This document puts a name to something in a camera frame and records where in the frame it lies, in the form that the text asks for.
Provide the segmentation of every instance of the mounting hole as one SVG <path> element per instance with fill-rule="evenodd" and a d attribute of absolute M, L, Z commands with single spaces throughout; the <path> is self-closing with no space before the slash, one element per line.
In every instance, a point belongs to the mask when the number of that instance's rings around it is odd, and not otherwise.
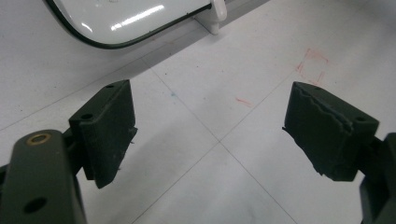
<path fill-rule="evenodd" d="M 81 116 L 82 119 L 91 119 L 93 117 L 92 114 L 85 114 L 83 116 Z"/>
<path fill-rule="evenodd" d="M 364 122 L 364 121 L 366 121 L 366 119 L 365 119 L 365 118 L 363 118 L 363 117 L 357 117 L 357 118 L 356 118 L 356 120 L 357 120 L 357 121 L 360 121 L 360 122 Z"/>
<path fill-rule="evenodd" d="M 36 146 L 47 142 L 50 139 L 49 133 L 38 133 L 27 139 L 26 143 L 29 146 Z"/>
<path fill-rule="evenodd" d="M 24 206 L 23 212 L 26 214 L 32 214 L 38 212 L 46 205 L 46 203 L 47 203 L 47 199 L 43 197 L 33 199 Z"/>

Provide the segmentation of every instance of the floor tile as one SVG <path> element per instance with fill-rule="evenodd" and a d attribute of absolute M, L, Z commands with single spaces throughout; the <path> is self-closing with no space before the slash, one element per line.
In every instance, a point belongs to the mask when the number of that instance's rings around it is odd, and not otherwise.
<path fill-rule="evenodd" d="M 365 7 L 367 12 L 374 13 L 381 21 L 396 29 L 396 3 L 391 0 L 372 0 Z"/>
<path fill-rule="evenodd" d="M 365 1 L 273 0 L 265 4 L 267 10 L 257 14 L 255 20 L 269 22 L 245 29 L 259 29 L 278 38 L 286 35 L 288 39 L 281 39 L 285 45 L 298 40 L 305 48 L 315 47 L 348 21 Z"/>
<path fill-rule="evenodd" d="M 136 223 L 294 223 L 222 145 Z"/>

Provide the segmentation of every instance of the screw hole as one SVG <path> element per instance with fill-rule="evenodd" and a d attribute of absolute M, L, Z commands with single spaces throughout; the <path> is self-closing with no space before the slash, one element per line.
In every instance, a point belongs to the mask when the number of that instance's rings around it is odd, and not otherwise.
<path fill-rule="evenodd" d="M 357 120 L 357 121 L 360 121 L 360 122 L 366 121 L 366 119 L 363 118 L 363 117 L 357 117 L 356 120 Z"/>
<path fill-rule="evenodd" d="M 35 212 L 38 212 L 40 209 L 42 209 L 47 203 L 46 198 L 36 198 L 27 203 L 24 208 L 23 212 L 26 214 L 32 214 Z"/>
<path fill-rule="evenodd" d="M 82 119 L 91 119 L 93 117 L 92 114 L 85 114 L 83 116 L 81 116 Z"/>

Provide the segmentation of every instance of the black rim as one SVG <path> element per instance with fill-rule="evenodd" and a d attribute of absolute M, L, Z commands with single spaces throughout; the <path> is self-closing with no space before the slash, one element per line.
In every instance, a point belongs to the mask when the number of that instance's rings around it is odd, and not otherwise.
<path fill-rule="evenodd" d="M 174 21 L 171 21 L 153 31 L 150 31 L 149 33 L 145 34 L 145 35 L 141 35 L 138 38 L 132 39 L 130 41 L 127 42 L 123 42 L 120 44 L 103 44 L 103 43 L 99 43 L 96 41 L 93 41 L 91 39 L 89 39 L 88 37 L 86 37 L 85 35 L 82 35 L 81 33 L 79 33 L 70 23 L 69 21 L 64 17 L 64 14 L 62 14 L 62 12 L 59 10 L 59 8 L 56 6 L 56 4 L 53 2 L 53 0 L 46 0 L 47 4 L 49 5 L 49 7 L 52 9 L 53 13 L 55 14 L 55 16 L 58 18 L 58 20 L 64 25 L 64 27 L 73 35 L 75 36 L 77 39 L 81 40 L 82 42 L 94 46 L 96 48 L 99 49 L 122 49 L 131 45 L 134 45 L 142 40 L 145 40 L 153 35 L 158 34 L 160 31 L 169 28 L 173 25 L 175 25 L 178 22 L 184 21 L 187 18 L 196 15 L 204 10 L 210 9 L 212 8 L 212 5 L 209 4 L 207 6 L 201 7 L 195 11 L 193 11 L 192 13 L 187 13 L 185 16 L 182 16 Z"/>

